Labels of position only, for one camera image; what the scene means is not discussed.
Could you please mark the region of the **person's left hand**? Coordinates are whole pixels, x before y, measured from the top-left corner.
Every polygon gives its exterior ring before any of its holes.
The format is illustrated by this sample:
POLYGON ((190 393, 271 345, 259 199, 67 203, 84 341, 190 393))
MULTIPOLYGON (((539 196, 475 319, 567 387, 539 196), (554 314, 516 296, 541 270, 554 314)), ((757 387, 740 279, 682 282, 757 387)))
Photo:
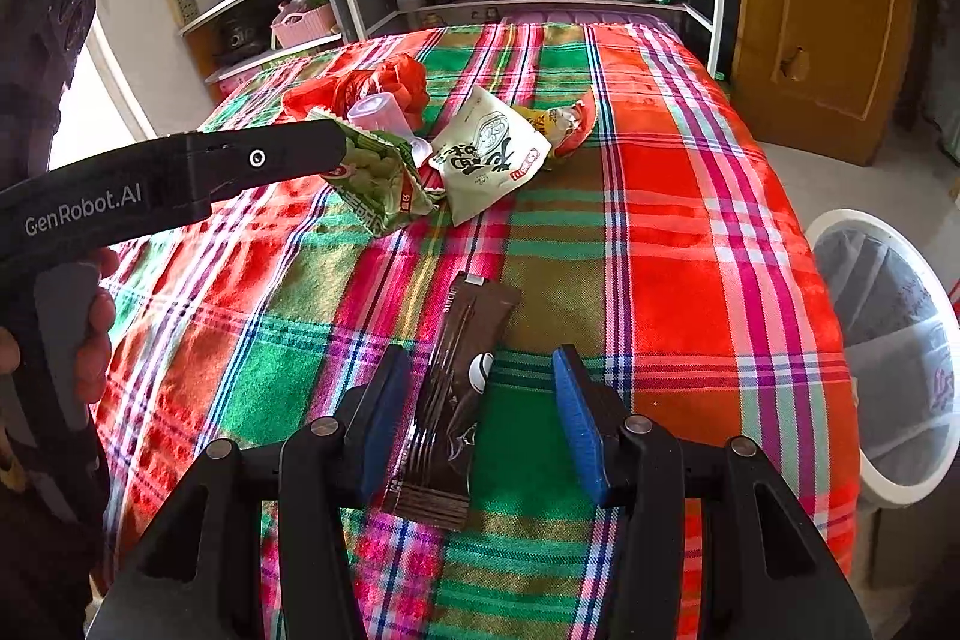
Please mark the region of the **person's left hand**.
MULTIPOLYGON (((106 289, 99 289, 88 310, 85 341, 76 349, 76 393, 85 404, 98 403, 106 388, 112 346, 109 330, 116 320, 116 305, 106 289)), ((20 346, 7 330, 2 330, 0 372, 8 375, 20 364, 20 346)))

